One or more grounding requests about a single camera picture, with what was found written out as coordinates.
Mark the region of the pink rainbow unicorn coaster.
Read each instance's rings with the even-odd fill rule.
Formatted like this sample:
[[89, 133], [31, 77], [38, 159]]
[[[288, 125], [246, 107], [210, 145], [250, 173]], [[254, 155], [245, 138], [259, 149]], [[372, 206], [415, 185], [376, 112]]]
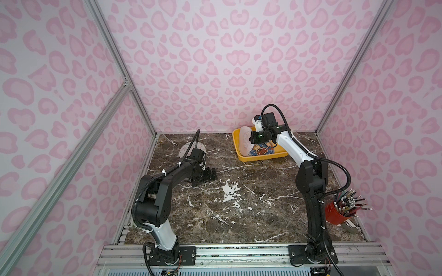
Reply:
[[254, 144], [250, 142], [252, 129], [248, 126], [243, 126], [239, 131], [239, 152], [242, 156], [249, 156]]

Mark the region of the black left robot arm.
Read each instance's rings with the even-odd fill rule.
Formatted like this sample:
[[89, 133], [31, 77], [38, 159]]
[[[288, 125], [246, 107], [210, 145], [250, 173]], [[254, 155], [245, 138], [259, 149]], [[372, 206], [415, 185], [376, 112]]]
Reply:
[[169, 222], [173, 189], [184, 180], [194, 185], [216, 180], [216, 170], [205, 165], [206, 153], [194, 148], [175, 166], [152, 177], [145, 175], [139, 181], [131, 207], [132, 221], [152, 234], [153, 253], [168, 262], [175, 262], [180, 250], [178, 237]]

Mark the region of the white butterfly doodle coaster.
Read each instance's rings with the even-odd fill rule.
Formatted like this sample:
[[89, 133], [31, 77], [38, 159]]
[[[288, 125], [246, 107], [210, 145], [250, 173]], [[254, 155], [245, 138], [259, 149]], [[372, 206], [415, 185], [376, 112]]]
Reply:
[[190, 154], [194, 148], [198, 148], [198, 149], [202, 150], [204, 152], [203, 159], [206, 159], [206, 152], [207, 152], [206, 146], [200, 142], [198, 142], [198, 146], [195, 146], [195, 144], [196, 144], [195, 142], [193, 142], [193, 143], [187, 142], [186, 144], [184, 144], [180, 148], [180, 151], [178, 154], [179, 160], [183, 160], [185, 156], [190, 156]]

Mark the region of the blue car coaster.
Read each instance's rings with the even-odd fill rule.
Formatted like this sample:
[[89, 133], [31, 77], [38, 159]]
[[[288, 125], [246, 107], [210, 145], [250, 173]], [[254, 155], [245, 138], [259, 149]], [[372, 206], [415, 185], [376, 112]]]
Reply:
[[263, 156], [275, 153], [276, 145], [273, 142], [253, 144], [253, 148], [249, 152], [249, 156]]

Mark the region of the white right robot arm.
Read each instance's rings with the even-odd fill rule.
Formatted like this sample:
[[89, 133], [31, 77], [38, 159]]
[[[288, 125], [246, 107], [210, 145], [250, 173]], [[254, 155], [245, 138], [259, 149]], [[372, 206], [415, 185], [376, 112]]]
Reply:
[[280, 125], [273, 113], [254, 116], [255, 130], [250, 142], [261, 144], [272, 141], [281, 146], [298, 165], [295, 184], [305, 200], [307, 212], [307, 244], [304, 247], [289, 247], [293, 266], [320, 264], [325, 261], [337, 263], [337, 254], [326, 229], [325, 203], [328, 180], [328, 165], [308, 150], [289, 130]]

